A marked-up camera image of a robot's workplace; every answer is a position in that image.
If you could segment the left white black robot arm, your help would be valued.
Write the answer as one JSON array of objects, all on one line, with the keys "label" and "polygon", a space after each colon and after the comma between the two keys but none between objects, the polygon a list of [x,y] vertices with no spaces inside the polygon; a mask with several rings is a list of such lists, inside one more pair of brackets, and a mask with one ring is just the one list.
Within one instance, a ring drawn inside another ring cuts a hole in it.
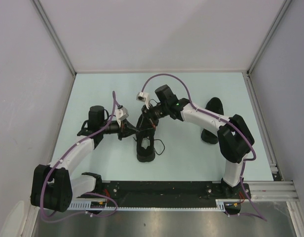
[{"label": "left white black robot arm", "polygon": [[72,200],[86,193],[96,198],[102,194],[100,175],[85,172],[78,178],[71,175],[77,166],[93,152],[105,134],[117,134],[119,139],[138,133],[128,120],[129,114],[124,106],[118,106],[114,117],[105,118],[102,106],[92,106],[77,136],[81,138],[65,155],[47,165],[39,164],[33,175],[31,205],[64,212]]}]

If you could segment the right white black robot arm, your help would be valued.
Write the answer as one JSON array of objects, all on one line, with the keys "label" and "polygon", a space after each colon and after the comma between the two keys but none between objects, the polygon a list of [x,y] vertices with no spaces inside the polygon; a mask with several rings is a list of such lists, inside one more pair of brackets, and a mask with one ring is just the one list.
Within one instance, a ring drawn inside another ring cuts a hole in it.
[{"label": "right white black robot arm", "polygon": [[190,98],[177,99],[169,86],[163,85],[155,91],[159,103],[150,105],[150,95],[143,91],[137,95],[137,100],[144,102],[143,119],[156,128],[158,120],[166,116],[172,119],[189,122],[200,126],[217,137],[220,151],[226,159],[225,173],[222,178],[222,193],[227,198],[233,198],[239,193],[239,183],[247,161],[247,154],[252,153],[252,160],[256,159],[253,149],[254,138],[243,117],[234,115],[226,117],[213,111],[197,107]]}]

